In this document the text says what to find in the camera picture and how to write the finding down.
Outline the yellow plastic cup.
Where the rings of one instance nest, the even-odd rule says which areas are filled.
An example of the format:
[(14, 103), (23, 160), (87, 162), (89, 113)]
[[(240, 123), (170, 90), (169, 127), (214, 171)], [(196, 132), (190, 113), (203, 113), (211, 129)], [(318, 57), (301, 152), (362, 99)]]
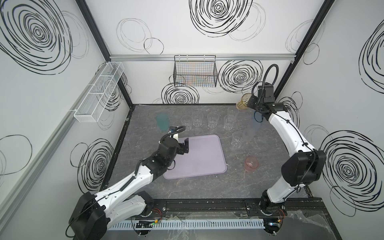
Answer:
[(247, 104), (250, 98), (252, 97), (251, 93), (246, 93), (242, 96), (241, 100), (236, 104), (236, 108), (238, 110), (246, 110), (248, 109)]

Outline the lilac plastic tray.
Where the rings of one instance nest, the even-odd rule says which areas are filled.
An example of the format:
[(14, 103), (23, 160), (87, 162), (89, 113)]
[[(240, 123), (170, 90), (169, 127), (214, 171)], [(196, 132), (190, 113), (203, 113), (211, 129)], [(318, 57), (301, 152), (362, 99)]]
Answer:
[(189, 152), (177, 155), (163, 176), (167, 180), (222, 174), (227, 164), (219, 136), (189, 137)]

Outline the teal plastic cup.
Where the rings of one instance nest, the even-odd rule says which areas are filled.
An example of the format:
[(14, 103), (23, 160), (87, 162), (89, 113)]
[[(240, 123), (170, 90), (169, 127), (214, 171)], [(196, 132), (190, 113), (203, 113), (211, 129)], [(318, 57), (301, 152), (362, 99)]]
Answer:
[(157, 125), (162, 132), (168, 132), (170, 123), (169, 116), (165, 113), (159, 113), (156, 115)]

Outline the blue plastic cup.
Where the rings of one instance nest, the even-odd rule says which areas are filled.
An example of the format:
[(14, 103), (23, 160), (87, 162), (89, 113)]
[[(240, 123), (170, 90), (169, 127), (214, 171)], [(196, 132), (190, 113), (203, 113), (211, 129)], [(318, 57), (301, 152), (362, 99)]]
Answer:
[(254, 119), (257, 123), (262, 123), (264, 121), (264, 117), (260, 112), (254, 112)]

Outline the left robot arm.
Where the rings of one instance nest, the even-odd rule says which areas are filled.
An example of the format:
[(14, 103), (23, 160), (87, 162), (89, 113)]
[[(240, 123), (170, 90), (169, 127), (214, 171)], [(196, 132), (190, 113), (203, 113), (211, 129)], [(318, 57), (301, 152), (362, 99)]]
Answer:
[(91, 194), (84, 193), (69, 219), (68, 228), (74, 232), (73, 240), (99, 240), (113, 225), (137, 215), (152, 213), (153, 198), (140, 189), (162, 176), (174, 164), (177, 155), (189, 152), (189, 139), (179, 143), (167, 134), (158, 149), (140, 160), (135, 171), (115, 185)]

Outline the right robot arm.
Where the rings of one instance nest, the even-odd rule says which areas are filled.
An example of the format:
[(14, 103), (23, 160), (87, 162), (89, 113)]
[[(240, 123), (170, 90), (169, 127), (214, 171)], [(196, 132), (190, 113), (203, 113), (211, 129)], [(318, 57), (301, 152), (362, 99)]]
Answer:
[(310, 144), (294, 124), (286, 106), (276, 103), (274, 86), (258, 86), (258, 95), (252, 95), (247, 106), (260, 113), (278, 132), (288, 151), (289, 159), (282, 165), (279, 180), (262, 194), (261, 211), (270, 216), (276, 212), (295, 191), (318, 181), (325, 161), (324, 151)]

